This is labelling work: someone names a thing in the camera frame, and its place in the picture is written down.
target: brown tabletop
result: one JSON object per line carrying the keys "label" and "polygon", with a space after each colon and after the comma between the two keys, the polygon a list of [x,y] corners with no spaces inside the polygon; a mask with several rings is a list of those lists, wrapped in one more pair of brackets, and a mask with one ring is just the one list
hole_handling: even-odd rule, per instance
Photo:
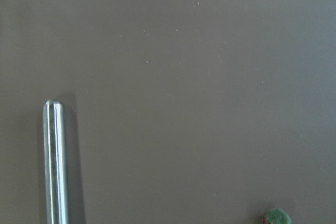
{"label": "brown tabletop", "polygon": [[44,224],[67,107],[74,224],[336,219],[336,0],[0,0],[0,222]]}

